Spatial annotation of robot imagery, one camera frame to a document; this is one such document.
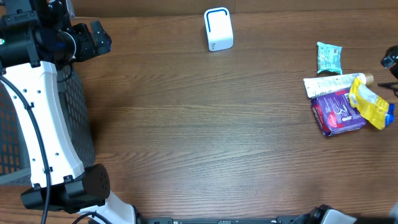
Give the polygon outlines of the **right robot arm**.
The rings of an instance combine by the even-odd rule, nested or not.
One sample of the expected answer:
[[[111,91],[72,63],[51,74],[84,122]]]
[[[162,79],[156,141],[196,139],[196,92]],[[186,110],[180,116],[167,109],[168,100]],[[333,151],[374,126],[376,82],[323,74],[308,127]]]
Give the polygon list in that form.
[[[303,80],[311,109],[324,136],[361,129],[370,123],[378,130],[395,120],[395,105],[369,89],[374,83],[370,73],[352,73]],[[356,224],[397,223],[397,206],[387,218],[355,218],[327,205],[293,220],[294,223]]]

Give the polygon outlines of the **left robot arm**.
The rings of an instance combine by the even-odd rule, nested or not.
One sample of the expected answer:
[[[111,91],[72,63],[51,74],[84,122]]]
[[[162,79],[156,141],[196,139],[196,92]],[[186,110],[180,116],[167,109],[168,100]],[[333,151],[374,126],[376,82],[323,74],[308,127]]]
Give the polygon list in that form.
[[[110,189],[105,167],[85,167],[73,147],[58,95],[58,72],[108,53],[98,21],[72,25],[70,1],[2,1],[1,82],[27,144],[32,186],[25,208],[63,210],[98,223],[135,223],[136,212]]]

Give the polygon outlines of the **yellow blue snack packet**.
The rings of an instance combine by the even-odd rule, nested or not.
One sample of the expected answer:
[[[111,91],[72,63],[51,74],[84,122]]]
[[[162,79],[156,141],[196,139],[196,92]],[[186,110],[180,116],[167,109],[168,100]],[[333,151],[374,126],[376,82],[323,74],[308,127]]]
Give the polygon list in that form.
[[[388,103],[375,94],[359,77],[356,77],[351,85],[349,101],[364,119],[379,130],[386,128],[395,120],[395,104]]]

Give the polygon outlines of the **teal wet wipes pack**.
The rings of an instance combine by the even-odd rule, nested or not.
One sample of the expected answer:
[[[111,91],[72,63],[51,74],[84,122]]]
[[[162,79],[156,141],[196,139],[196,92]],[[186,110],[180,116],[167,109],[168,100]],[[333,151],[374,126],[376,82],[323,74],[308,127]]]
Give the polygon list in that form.
[[[341,51],[343,48],[323,42],[317,42],[317,48],[317,73],[332,72],[342,75]]]

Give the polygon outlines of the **white tube with gold cap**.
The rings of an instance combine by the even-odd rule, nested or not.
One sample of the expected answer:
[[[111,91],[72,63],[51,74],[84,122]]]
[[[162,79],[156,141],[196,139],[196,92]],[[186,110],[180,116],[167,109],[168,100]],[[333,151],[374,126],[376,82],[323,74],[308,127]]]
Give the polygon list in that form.
[[[351,73],[318,78],[304,78],[303,84],[307,96],[309,98],[316,98],[350,88],[356,78],[359,78],[366,86],[371,86],[374,83],[374,77],[371,73]]]

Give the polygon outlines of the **purple Carefree pad pack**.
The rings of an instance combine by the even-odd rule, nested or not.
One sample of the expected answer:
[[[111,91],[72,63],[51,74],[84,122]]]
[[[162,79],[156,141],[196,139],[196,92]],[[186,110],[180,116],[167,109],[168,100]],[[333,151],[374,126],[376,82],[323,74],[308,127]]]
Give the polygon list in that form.
[[[361,129],[366,120],[349,101],[349,88],[312,98],[311,109],[324,136]]]

